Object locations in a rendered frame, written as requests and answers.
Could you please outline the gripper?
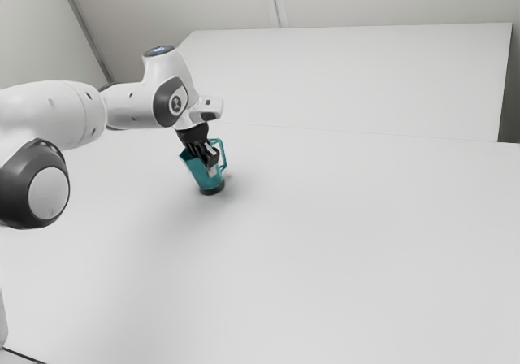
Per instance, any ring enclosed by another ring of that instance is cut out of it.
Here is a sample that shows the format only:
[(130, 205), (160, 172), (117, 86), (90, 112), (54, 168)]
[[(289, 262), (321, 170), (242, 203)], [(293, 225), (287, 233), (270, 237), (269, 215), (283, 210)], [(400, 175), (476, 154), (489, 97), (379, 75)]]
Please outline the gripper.
[(191, 128), (176, 129), (177, 136), (186, 149), (192, 149), (204, 165), (209, 177), (215, 176), (219, 164), (219, 150), (208, 140), (209, 125), (200, 123)]

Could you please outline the teal faceted mug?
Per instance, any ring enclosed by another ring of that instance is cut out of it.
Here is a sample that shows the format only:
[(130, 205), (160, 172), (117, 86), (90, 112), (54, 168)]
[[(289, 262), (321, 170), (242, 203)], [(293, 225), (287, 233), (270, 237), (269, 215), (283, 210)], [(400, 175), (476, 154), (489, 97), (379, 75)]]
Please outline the teal faceted mug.
[(209, 144), (214, 152), (219, 152), (216, 164), (210, 169), (206, 168), (200, 158), (192, 156), (187, 149), (179, 154), (180, 159), (196, 181), (200, 193), (206, 196), (216, 194), (224, 189), (223, 172), (228, 165), (223, 141), (219, 138), (210, 138)]

